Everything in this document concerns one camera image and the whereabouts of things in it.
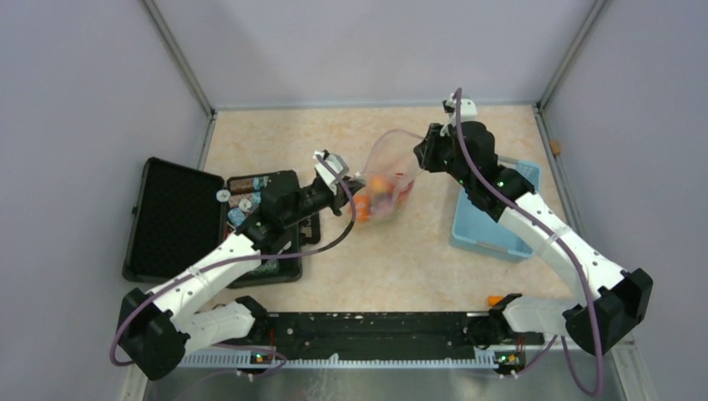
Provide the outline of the orange fruit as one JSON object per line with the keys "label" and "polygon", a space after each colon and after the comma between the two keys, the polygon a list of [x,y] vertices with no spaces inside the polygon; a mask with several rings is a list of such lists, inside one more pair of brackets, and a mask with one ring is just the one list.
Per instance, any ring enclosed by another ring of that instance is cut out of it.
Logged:
{"label": "orange fruit", "polygon": [[373,175],[367,181],[370,196],[389,195],[392,192],[391,181],[385,175]]}
{"label": "orange fruit", "polygon": [[370,220],[371,198],[369,195],[365,193],[357,193],[354,195],[353,206],[357,222],[366,222]]}

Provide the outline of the clear zip top bag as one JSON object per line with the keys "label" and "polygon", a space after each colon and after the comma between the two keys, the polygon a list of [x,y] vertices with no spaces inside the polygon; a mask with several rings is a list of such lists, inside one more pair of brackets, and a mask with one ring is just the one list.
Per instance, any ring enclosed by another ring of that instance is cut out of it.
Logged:
{"label": "clear zip top bag", "polygon": [[370,196],[371,203],[380,200],[391,200],[395,203],[395,211],[387,218],[372,219],[358,223],[383,222],[392,219],[403,208],[404,204],[397,201],[398,194],[409,182],[414,181],[422,172],[417,158],[413,153],[416,145],[423,141],[423,137],[404,129],[390,129],[383,133],[373,144],[367,157],[366,163],[356,177],[363,180],[366,186],[357,193],[365,193],[370,196],[367,190],[367,181],[373,175],[385,175],[390,181],[392,192],[389,195]]}

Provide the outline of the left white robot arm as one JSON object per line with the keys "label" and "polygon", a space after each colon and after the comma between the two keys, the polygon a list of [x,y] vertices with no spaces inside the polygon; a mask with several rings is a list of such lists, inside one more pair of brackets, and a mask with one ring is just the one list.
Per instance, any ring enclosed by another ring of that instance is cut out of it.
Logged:
{"label": "left white robot arm", "polygon": [[202,348],[232,338],[252,346],[262,343],[268,324],[253,298],[242,297],[211,312],[200,308],[264,261],[292,258],[286,252],[291,228],[323,209],[337,216],[353,210],[354,195],[363,186],[361,180],[324,165],[306,187],[272,175],[258,206],[213,251],[166,282],[123,296],[109,345],[110,363],[134,364],[157,380]]}

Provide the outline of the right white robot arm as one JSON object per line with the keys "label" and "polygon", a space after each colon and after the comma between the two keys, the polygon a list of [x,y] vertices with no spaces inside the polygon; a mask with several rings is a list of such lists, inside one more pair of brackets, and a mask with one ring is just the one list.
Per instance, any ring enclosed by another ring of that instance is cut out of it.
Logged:
{"label": "right white robot arm", "polygon": [[645,318],[654,281],[602,256],[558,218],[534,184],[502,165],[495,138],[476,121],[432,123],[413,149],[420,167],[449,174],[473,209],[510,230],[534,249],[574,294],[571,300],[508,296],[493,308],[492,338],[511,344],[523,332],[571,338],[592,355],[606,354]]}

